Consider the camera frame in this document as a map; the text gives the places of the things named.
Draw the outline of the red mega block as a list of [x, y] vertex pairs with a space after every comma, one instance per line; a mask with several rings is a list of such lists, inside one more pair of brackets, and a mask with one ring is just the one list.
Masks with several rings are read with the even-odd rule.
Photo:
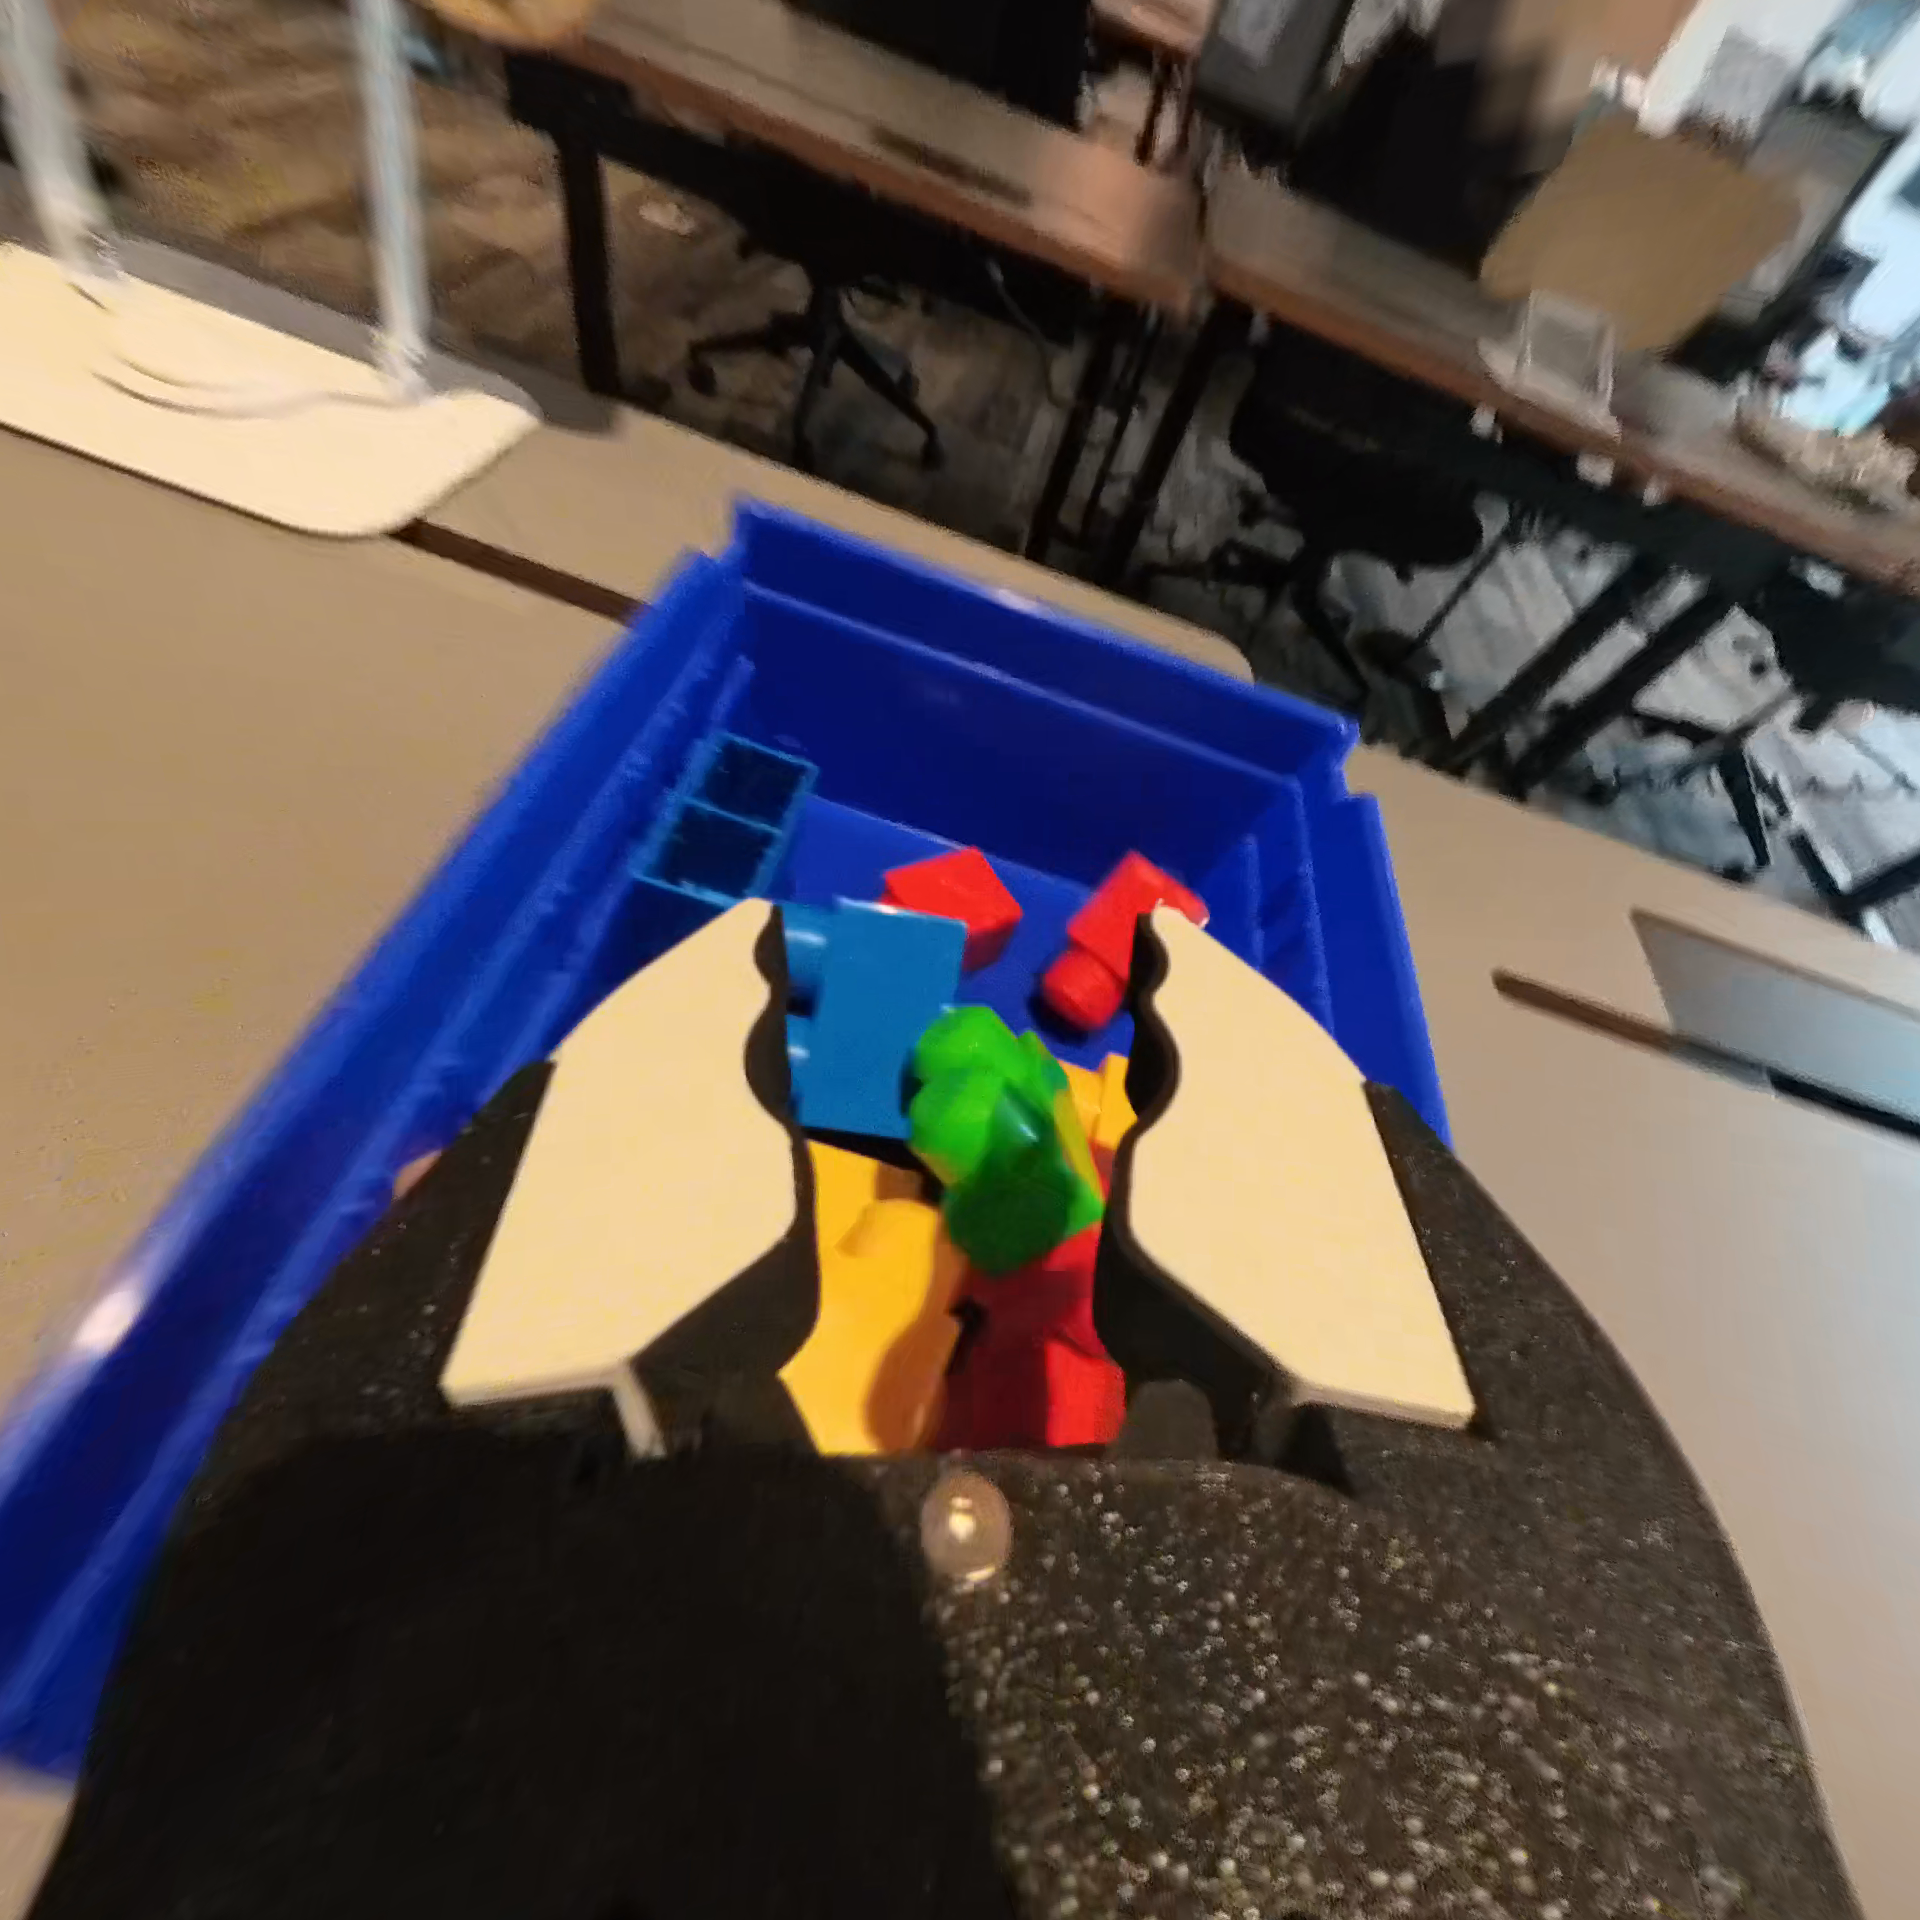
[[1011, 1271], [965, 1261], [965, 1334], [942, 1384], [938, 1453], [1104, 1449], [1125, 1417], [1125, 1378], [1095, 1313], [1103, 1226]]
[[1123, 1009], [1141, 916], [1174, 907], [1207, 929], [1207, 905], [1141, 852], [1125, 852], [1071, 916], [1068, 942], [1046, 966], [1042, 1009], [1072, 1035], [1095, 1035]]
[[1023, 921], [1020, 901], [977, 848], [888, 869], [878, 905], [965, 926], [965, 974], [994, 966]]

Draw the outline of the white stand base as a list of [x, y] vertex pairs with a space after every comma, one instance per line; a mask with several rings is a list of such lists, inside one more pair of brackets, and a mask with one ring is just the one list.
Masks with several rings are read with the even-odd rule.
[[136, 275], [46, 5], [5, 5], [6, 144], [46, 253], [5, 246], [5, 429], [317, 540], [379, 540], [496, 467], [530, 396], [434, 352], [396, 5], [354, 5], [377, 328], [333, 352]]

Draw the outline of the black office chair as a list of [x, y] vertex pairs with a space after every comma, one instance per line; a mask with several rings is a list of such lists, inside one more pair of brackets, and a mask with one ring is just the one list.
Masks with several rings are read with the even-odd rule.
[[839, 370], [849, 370], [895, 419], [920, 437], [920, 467], [947, 467], [947, 442], [935, 419], [920, 409], [920, 382], [911, 358], [887, 347], [853, 321], [849, 297], [867, 287], [875, 267], [875, 226], [862, 215], [793, 199], [749, 223], [754, 253], [798, 267], [809, 282], [801, 308], [780, 308], [765, 321], [732, 332], [707, 332], [689, 344], [683, 378], [699, 396], [716, 396], [716, 366], [728, 358], [789, 358], [809, 363], [801, 393], [785, 416], [789, 463], [817, 470], [816, 416]]
[[[1306, 638], [1350, 684], [1350, 707], [1368, 681], [1417, 691], [1442, 724], [1447, 667], [1438, 628], [1489, 574], [1496, 558], [1538, 529], [1518, 496], [1469, 475], [1483, 451], [1469, 419], [1427, 385], [1277, 321], [1236, 402], [1225, 448], [1259, 483], [1239, 530], [1211, 553], [1211, 582], [1249, 589], [1260, 614], [1288, 598]], [[1350, 638], [1333, 617], [1327, 576], [1339, 561], [1372, 561], [1396, 576], [1463, 570], [1453, 598], [1417, 633]]]

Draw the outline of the tall blue mega block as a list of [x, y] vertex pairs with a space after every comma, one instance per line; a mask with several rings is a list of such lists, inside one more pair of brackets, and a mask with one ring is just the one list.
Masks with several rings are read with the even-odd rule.
[[738, 901], [780, 901], [816, 782], [803, 754], [700, 735], [628, 862], [637, 931], [674, 945]]

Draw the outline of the blue plastic bin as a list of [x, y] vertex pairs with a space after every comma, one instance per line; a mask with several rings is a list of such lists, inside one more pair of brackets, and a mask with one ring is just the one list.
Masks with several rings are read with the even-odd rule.
[[689, 558], [186, 1175], [115, 1284], [131, 1330], [5, 1429], [5, 1761], [76, 1776], [158, 1533], [266, 1340], [386, 1208], [400, 1162], [663, 954], [628, 862], [707, 729], [803, 754], [780, 901], [867, 898], [977, 848], [1042, 965], [1125, 852], [1453, 1141], [1358, 724], [762, 502]]

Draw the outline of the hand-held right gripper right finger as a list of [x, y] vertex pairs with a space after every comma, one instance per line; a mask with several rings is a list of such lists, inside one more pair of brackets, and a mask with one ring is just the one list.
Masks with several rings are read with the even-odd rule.
[[1468, 1434], [1456, 1350], [1376, 1089], [1254, 965], [1137, 921], [1135, 1128], [1097, 1234], [1125, 1438], [1285, 1438], [1304, 1411]]

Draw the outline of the grey laptop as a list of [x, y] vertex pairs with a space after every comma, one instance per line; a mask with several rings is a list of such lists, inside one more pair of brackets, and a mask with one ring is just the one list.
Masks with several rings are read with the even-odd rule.
[[1918, 1136], [1918, 1014], [1636, 909], [1667, 1029], [1777, 1094]]

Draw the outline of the long wooden desk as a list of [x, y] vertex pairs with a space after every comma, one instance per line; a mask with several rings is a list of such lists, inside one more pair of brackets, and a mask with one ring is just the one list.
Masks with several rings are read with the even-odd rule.
[[1834, 566], [1866, 614], [1918, 620], [1918, 520], [1821, 502], [1807, 483], [1771, 475], [1731, 431], [1731, 405], [1690, 371], [1625, 377], [1620, 429], [1579, 422], [1560, 402], [1507, 389], [1482, 340], [1500, 328], [1490, 297], [1460, 268], [1402, 247], [1333, 204], [1228, 163], [1203, 209], [1211, 321], [1267, 321], [1249, 393], [1281, 422], [1279, 480], [1314, 480], [1320, 455], [1368, 480], [1358, 524], [1390, 524], [1390, 488], [1489, 493], [1542, 510], [1629, 565], [1572, 614], [1460, 735], [1431, 738], [1431, 765], [1475, 768], [1601, 638], [1672, 574], [1701, 595], [1652, 632], [1643, 648], [1569, 707], [1507, 777], [1525, 792], [1624, 719], [1696, 638], [1754, 605], [1794, 565]]
[[598, 5], [584, 32], [503, 64], [513, 119], [559, 156], [576, 366], [598, 396], [628, 396], [602, 163], [716, 199], [730, 135], [1125, 308], [1186, 321], [1203, 287], [1186, 181], [785, 5]]

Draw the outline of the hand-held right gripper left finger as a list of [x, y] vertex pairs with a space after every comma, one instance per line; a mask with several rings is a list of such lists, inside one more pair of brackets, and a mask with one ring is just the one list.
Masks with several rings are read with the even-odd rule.
[[460, 1415], [606, 1404], [634, 1455], [816, 1455], [783, 1369], [817, 1306], [785, 938], [780, 905], [742, 901], [552, 1052], [439, 1391]]

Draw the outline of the green mega block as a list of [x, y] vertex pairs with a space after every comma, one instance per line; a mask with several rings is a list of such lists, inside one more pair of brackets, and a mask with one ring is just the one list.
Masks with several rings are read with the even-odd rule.
[[1033, 1030], [984, 1006], [935, 1017], [911, 1052], [908, 1141], [942, 1187], [954, 1247], [1002, 1280], [1104, 1216], [1071, 1076]]

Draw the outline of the yellow mega block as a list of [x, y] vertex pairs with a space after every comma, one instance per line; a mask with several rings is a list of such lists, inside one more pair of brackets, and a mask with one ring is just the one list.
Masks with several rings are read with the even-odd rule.
[[824, 1455], [895, 1455], [935, 1442], [965, 1331], [965, 1253], [920, 1174], [810, 1141], [817, 1313], [780, 1370]]

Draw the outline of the brown cardboard piece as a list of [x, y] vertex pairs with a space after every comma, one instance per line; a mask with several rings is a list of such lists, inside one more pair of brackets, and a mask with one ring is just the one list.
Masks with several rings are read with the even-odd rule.
[[1684, 344], [1799, 226], [1799, 195], [1629, 117], [1579, 132], [1479, 267], [1496, 301], [1533, 294], [1613, 320], [1629, 354]]

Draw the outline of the flat blue mega block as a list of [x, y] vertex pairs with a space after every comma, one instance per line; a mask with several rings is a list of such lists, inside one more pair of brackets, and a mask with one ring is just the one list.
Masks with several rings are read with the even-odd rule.
[[965, 974], [968, 926], [783, 905], [789, 1110], [810, 1133], [908, 1141], [914, 1049]]

